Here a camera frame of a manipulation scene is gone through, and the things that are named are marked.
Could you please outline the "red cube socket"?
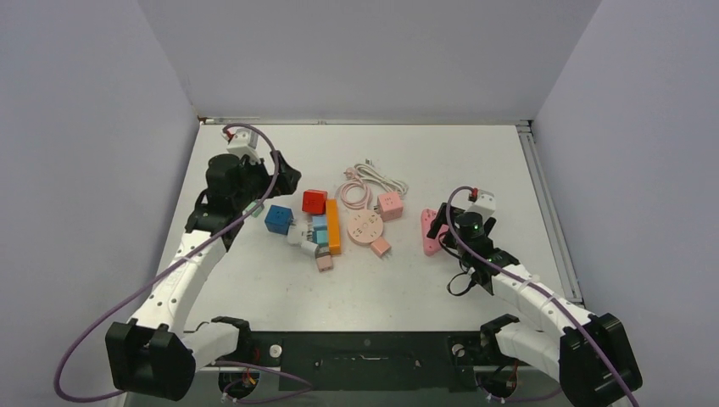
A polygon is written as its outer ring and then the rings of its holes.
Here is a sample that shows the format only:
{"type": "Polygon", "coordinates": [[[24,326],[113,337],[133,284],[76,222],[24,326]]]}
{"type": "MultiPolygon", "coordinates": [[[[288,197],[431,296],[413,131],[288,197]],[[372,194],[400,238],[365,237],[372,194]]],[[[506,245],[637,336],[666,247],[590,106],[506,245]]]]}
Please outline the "red cube socket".
{"type": "Polygon", "coordinates": [[[302,196],[301,209],[310,215],[323,215],[326,212],[328,192],[324,190],[308,189],[302,196]]]}

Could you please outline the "blue cube socket adapter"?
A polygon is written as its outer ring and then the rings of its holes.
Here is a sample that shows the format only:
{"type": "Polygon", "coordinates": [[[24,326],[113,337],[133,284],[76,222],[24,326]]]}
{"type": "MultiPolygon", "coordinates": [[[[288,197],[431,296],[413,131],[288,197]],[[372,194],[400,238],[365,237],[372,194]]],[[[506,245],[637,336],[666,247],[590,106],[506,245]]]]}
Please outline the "blue cube socket adapter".
{"type": "Polygon", "coordinates": [[[271,205],[265,216],[265,226],[269,232],[286,236],[294,216],[290,208],[271,205]]]}

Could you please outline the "light green plug charger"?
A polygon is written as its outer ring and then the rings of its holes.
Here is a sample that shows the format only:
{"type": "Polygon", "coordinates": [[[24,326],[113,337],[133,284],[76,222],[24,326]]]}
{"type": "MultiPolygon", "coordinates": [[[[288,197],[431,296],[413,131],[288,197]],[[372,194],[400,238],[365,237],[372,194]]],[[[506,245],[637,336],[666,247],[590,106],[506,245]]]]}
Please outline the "light green plug charger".
{"type": "Polygon", "coordinates": [[[248,207],[244,211],[244,214],[254,218],[258,218],[262,214],[264,209],[265,206],[262,203],[260,203],[259,201],[255,201],[248,205],[248,207]]]}

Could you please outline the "light blue plug charger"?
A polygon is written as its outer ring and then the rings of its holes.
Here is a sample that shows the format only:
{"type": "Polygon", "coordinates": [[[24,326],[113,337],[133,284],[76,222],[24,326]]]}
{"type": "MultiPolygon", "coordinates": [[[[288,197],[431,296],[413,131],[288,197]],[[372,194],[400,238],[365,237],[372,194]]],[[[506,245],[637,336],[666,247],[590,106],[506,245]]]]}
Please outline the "light blue plug charger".
{"type": "Polygon", "coordinates": [[[313,215],[311,217],[311,227],[314,231],[325,231],[328,228],[326,215],[313,215]]]}

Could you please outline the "orange power strip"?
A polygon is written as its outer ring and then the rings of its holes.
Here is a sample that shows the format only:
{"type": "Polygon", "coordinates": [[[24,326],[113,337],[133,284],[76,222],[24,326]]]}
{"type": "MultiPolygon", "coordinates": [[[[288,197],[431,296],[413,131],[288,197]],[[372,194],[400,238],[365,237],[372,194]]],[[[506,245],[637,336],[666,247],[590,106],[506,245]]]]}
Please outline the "orange power strip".
{"type": "Polygon", "coordinates": [[[336,199],[326,200],[328,248],[331,255],[342,253],[341,227],[336,199]]]}

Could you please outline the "white adapter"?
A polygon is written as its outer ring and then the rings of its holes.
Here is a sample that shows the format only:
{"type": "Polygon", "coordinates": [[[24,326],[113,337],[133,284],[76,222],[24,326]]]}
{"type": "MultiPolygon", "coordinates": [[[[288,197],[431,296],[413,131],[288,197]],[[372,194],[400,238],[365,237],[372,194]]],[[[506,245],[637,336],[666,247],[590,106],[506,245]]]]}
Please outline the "white adapter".
{"type": "Polygon", "coordinates": [[[294,220],[287,230],[287,243],[300,246],[304,242],[313,242],[314,231],[312,225],[304,220],[294,220]]]}

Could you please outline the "pink cube socket adapter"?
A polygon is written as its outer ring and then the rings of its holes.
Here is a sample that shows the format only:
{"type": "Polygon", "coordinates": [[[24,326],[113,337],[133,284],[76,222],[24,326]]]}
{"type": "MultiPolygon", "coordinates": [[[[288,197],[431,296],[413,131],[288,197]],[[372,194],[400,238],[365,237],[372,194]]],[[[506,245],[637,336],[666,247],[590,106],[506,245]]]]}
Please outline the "pink cube socket adapter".
{"type": "Polygon", "coordinates": [[[376,211],[385,222],[399,219],[404,212],[404,204],[400,194],[392,191],[378,195],[376,211]]]}

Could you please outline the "pink round socket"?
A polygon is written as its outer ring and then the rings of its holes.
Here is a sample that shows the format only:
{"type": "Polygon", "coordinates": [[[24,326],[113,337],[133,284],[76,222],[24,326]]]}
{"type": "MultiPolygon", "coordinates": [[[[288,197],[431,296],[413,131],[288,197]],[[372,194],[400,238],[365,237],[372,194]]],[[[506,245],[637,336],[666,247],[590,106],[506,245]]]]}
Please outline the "pink round socket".
{"type": "Polygon", "coordinates": [[[353,243],[369,246],[382,236],[384,222],[382,217],[373,210],[356,210],[349,215],[346,231],[353,243]]]}

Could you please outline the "pink brown plug charger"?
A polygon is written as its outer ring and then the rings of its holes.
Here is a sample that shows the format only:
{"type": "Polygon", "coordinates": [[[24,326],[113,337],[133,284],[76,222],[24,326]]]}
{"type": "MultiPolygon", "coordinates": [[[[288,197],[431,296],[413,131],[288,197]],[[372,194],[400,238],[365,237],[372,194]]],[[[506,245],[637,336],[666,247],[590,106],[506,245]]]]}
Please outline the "pink brown plug charger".
{"type": "Polygon", "coordinates": [[[332,255],[327,251],[321,251],[315,256],[315,263],[319,272],[326,272],[332,270],[334,263],[332,255]]]}

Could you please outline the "teal plug charger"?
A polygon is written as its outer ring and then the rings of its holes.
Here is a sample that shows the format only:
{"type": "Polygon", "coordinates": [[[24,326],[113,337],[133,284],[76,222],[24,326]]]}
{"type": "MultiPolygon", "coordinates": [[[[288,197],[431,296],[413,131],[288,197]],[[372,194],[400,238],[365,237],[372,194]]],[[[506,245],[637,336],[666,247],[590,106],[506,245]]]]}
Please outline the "teal plug charger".
{"type": "Polygon", "coordinates": [[[315,230],[314,231],[314,242],[321,247],[329,246],[329,233],[328,230],[315,230]]]}

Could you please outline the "white plug charger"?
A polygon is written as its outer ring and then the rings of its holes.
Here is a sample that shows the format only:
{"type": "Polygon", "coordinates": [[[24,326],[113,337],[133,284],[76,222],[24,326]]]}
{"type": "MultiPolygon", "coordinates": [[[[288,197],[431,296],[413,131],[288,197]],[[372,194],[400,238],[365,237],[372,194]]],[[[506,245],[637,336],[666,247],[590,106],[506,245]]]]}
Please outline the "white plug charger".
{"type": "Polygon", "coordinates": [[[311,258],[315,258],[319,252],[320,246],[311,240],[302,241],[299,245],[301,251],[311,258]]]}

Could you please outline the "salmon pink plug charger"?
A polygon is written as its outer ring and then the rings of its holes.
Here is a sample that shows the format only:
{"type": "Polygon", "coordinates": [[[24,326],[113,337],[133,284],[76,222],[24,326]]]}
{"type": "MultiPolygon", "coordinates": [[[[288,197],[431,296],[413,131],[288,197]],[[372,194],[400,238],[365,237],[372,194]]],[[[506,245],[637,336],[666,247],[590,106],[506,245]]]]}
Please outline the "salmon pink plug charger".
{"type": "Polygon", "coordinates": [[[392,246],[385,237],[378,237],[371,243],[370,248],[371,251],[375,254],[375,256],[381,259],[389,253],[392,246]]]}

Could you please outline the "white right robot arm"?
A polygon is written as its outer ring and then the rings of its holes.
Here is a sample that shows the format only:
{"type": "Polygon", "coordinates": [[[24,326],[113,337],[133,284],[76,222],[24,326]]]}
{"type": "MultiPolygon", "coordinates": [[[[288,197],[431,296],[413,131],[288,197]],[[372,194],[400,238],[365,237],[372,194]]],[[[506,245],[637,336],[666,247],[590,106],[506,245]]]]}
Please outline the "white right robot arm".
{"type": "Polygon", "coordinates": [[[474,288],[505,301],[516,315],[497,317],[480,327],[478,352],[497,366],[523,362],[551,377],[574,406],[638,405],[643,385],[623,324],[612,314],[595,313],[563,298],[539,281],[514,255],[490,237],[493,209],[460,209],[443,203],[421,213],[424,252],[443,250],[454,257],[474,288]]]}

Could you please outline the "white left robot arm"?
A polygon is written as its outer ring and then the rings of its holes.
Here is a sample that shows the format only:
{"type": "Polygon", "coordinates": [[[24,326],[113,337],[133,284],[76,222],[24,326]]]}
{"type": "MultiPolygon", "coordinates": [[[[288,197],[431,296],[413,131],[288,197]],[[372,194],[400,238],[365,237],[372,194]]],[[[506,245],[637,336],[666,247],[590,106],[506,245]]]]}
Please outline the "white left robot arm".
{"type": "Polygon", "coordinates": [[[185,333],[189,313],[211,271],[228,253],[251,208],[267,198],[293,194],[301,174],[280,152],[268,172],[263,160],[244,154],[216,155],[205,173],[206,188],[187,219],[171,272],[152,286],[125,323],[105,335],[114,386],[172,401],[182,399],[195,373],[225,358],[245,363],[253,352],[248,321],[219,316],[185,333]]]}

